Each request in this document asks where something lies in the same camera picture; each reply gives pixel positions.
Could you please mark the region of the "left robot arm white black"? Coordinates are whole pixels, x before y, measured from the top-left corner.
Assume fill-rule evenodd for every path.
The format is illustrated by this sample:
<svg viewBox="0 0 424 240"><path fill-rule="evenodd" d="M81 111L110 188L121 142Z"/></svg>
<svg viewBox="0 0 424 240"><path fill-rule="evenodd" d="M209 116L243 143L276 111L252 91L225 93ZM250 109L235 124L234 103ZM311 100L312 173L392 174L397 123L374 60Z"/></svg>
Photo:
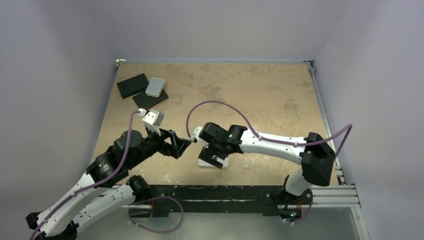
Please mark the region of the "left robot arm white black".
<svg viewBox="0 0 424 240"><path fill-rule="evenodd" d="M178 159L192 142L179 138L172 130L125 131L104 153L98 155L78 182L54 205L26 218L33 230L32 240L75 240L93 222L116 209L131 204L153 207L163 199L154 195L140 175L129 177L129 171L160 153ZM113 186L128 177L116 189Z"/></svg>

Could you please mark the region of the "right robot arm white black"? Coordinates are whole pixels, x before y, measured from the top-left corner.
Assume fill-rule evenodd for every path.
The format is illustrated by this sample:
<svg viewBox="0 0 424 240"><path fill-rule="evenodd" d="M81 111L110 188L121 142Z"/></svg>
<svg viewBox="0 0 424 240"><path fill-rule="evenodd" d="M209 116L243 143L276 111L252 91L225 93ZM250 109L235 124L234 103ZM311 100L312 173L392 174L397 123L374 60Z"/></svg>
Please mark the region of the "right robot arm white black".
<svg viewBox="0 0 424 240"><path fill-rule="evenodd" d="M315 132L307 137L284 137L253 131L242 125L229 129L208 122L193 131L193 140L202 145L199 164L218 169L228 165L232 154L260 154L290 161L300 166L288 176L280 196L294 203L311 186L327 187L331 182L336 154Z"/></svg>

